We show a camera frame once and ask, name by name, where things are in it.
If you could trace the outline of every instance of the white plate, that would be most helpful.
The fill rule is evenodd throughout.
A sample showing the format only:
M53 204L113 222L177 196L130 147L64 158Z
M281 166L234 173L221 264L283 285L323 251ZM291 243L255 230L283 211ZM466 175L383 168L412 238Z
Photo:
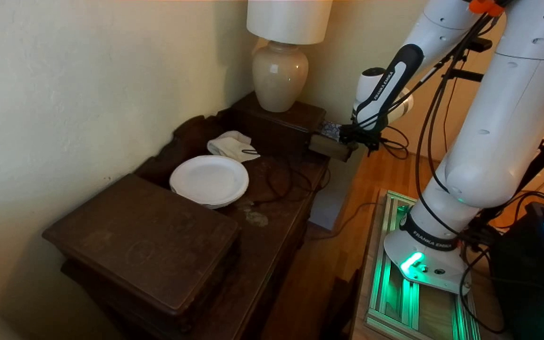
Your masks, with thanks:
M238 200L249 185L243 164L219 154L200 154L181 162L170 175L170 187L211 209Z

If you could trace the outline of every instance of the ceramic lamp base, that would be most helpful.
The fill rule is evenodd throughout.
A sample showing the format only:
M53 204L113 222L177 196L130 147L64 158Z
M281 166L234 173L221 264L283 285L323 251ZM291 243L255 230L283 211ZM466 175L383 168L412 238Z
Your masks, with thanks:
M308 58L296 45L270 41L253 58L255 96L266 111L287 111L304 88Z

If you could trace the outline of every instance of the white napkin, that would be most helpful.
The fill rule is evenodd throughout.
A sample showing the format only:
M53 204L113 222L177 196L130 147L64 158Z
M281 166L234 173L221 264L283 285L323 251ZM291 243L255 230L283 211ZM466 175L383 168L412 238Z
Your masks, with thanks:
M259 156L259 153L251 145L251 137L238 130L226 130L215 139L209 139L208 151L213 154L234 158L238 162L253 160Z

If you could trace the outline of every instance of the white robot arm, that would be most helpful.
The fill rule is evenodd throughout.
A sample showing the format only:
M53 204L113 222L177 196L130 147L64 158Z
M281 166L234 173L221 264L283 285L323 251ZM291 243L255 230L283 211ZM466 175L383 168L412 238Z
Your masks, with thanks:
M344 141L376 149L406 81L487 24L487 15L474 15L468 5L430 0L389 68L362 73ZM442 290L459 290L464 270L455 249L459 234L480 209L514 196L544 134L544 0L508 0L504 13L504 35L455 143L402 228L383 239L406 277ZM400 266L413 253L417 266Z

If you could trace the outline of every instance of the lamp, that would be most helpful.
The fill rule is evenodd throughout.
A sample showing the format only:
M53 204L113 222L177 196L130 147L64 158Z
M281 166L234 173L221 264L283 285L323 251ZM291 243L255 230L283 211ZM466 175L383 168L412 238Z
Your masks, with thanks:
M287 111L298 98L308 58L298 45L319 43L332 0L249 0L247 30L268 39L253 56L255 96L266 111Z

